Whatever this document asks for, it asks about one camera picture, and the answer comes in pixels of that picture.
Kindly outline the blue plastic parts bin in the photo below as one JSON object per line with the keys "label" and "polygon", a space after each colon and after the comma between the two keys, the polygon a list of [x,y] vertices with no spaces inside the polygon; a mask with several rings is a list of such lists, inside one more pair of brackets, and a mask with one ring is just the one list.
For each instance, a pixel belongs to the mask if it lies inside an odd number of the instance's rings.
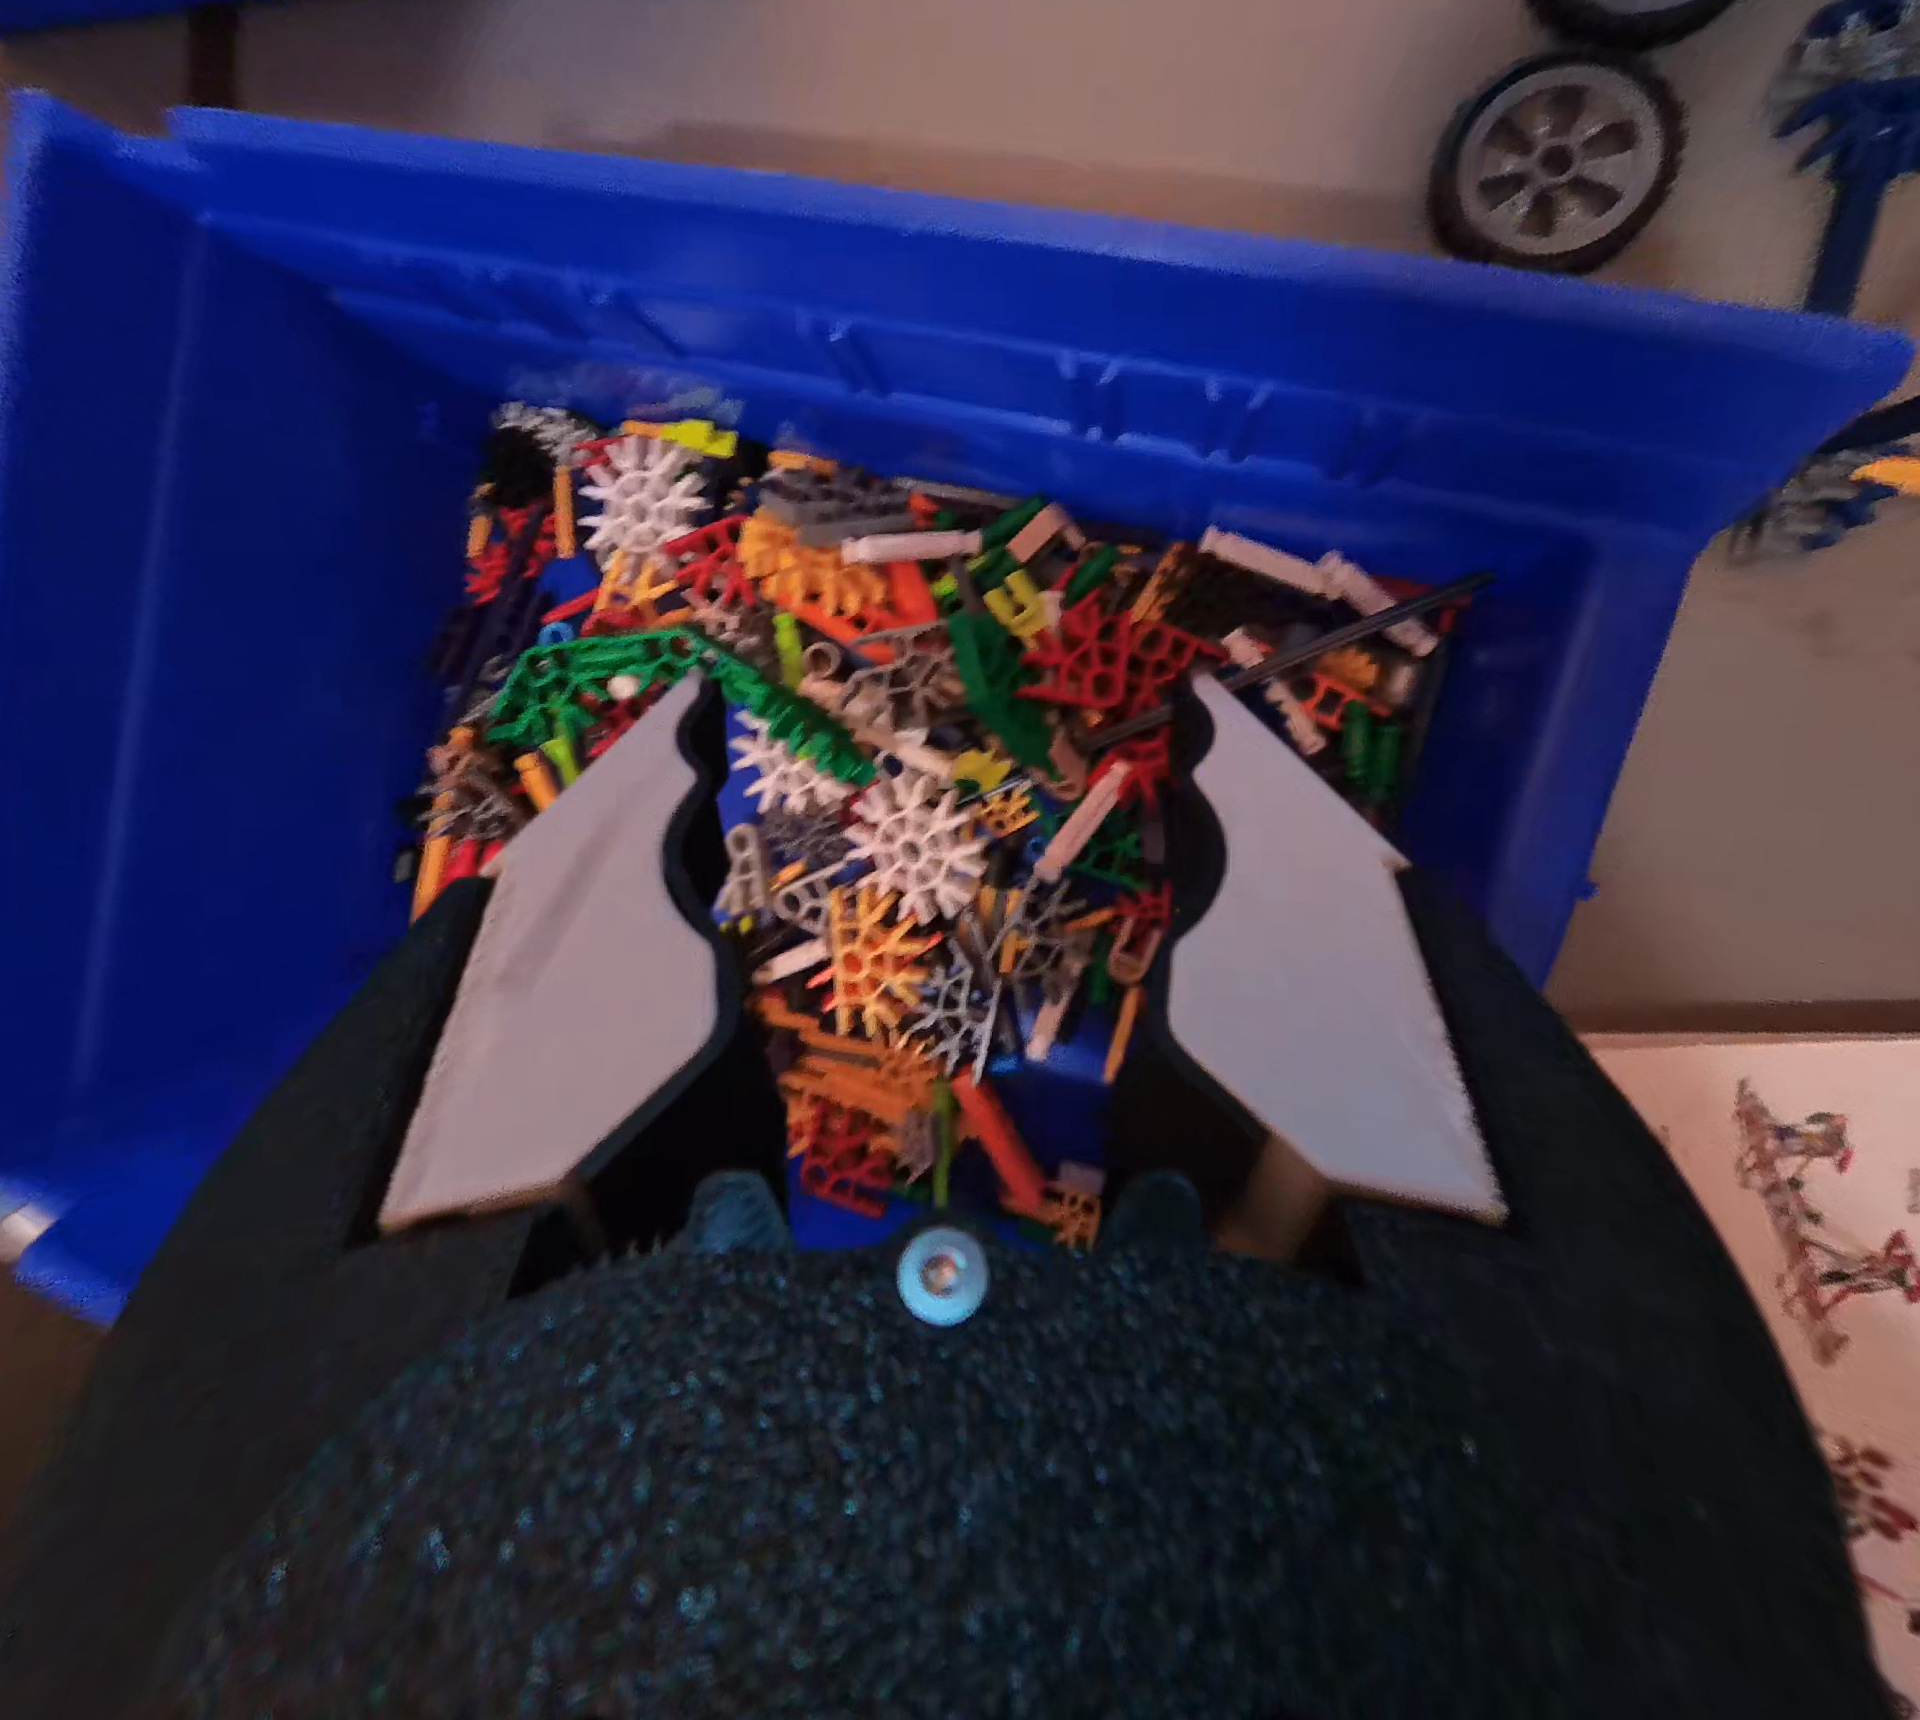
{"label": "blue plastic parts bin", "polygon": [[11,96],[4,1214],[109,1325],[408,922],[491,408],[1492,573],[1400,833],[1541,983],[1692,564],[1870,323],[773,172]]}

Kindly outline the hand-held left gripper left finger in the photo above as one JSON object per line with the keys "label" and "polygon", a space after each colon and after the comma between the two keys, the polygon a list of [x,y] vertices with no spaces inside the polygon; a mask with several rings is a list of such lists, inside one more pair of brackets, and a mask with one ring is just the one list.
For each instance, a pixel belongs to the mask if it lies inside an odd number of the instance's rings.
{"label": "hand-held left gripper left finger", "polygon": [[681,676],[498,856],[382,1237],[531,1212],[645,1246],[720,1175],[783,1207],[783,1104],[712,916],[722,723]]}

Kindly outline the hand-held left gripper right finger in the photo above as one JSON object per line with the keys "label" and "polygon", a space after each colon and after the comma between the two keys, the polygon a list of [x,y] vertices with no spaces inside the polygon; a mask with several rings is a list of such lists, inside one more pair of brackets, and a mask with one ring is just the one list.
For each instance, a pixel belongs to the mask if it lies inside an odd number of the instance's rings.
{"label": "hand-held left gripper right finger", "polygon": [[1171,712],[1169,918],[1113,1082],[1112,1200],[1295,1260],[1349,1207],[1506,1227],[1405,899],[1408,861],[1217,679]]}

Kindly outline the printed instruction booklet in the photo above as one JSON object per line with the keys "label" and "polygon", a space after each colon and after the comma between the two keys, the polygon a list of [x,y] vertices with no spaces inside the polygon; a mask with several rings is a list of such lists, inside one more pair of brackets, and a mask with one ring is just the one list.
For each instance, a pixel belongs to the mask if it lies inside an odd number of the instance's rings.
{"label": "printed instruction booklet", "polygon": [[1916,1036],[1593,1034],[1760,1304],[1830,1475],[1884,1678],[1918,1669]]}

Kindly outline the blue and yellow rod frame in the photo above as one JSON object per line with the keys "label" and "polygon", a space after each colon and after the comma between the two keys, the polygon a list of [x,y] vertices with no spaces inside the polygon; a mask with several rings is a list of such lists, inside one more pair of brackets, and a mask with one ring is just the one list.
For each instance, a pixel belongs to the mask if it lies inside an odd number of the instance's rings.
{"label": "blue and yellow rod frame", "polygon": [[[1770,101],[1775,139],[1807,139],[1795,169],[1815,172],[1827,193],[1801,311],[1847,319],[1884,201],[1918,172],[1918,0],[1823,5],[1788,51]],[[1727,555],[1819,553],[1892,498],[1916,497],[1916,435],[1916,392],[1847,421],[1736,522]]]}

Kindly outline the pile of colourful construction pieces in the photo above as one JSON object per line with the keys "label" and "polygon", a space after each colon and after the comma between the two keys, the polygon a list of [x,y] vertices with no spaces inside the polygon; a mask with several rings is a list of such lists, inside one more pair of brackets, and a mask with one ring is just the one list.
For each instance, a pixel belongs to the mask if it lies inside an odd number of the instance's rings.
{"label": "pile of colourful construction pieces", "polygon": [[1171,916],[1183,686],[1219,679],[1405,885],[1390,827],[1492,583],[1418,591],[709,419],[524,400],[491,413],[461,566],[412,916],[491,891],[672,685],[709,681],[712,916],[780,1092],[802,1243],[923,1211],[1074,1253],[1113,1207],[1113,1084]]}

